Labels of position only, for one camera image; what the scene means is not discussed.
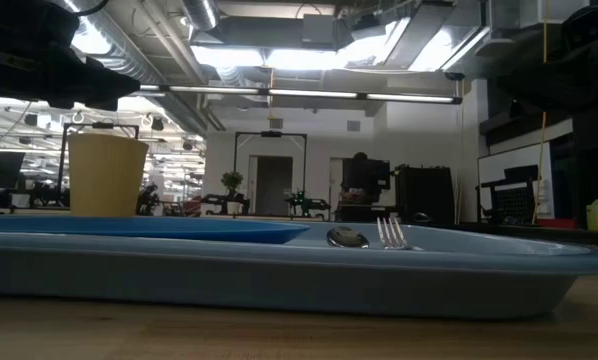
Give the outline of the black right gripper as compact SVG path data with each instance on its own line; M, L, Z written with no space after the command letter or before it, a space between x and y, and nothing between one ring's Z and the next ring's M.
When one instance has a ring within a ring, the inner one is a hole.
M495 63L494 84L517 100L527 98L542 109L585 111L598 106L598 43L565 58L529 70L527 94L521 56L506 56Z

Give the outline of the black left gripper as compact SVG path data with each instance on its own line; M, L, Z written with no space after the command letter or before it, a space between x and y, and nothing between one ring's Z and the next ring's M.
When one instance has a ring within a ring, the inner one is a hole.
M16 54L0 51L0 97L45 101L70 109L76 102L87 108L117 111L118 99L140 89L140 82L100 61L82 61L72 49Z

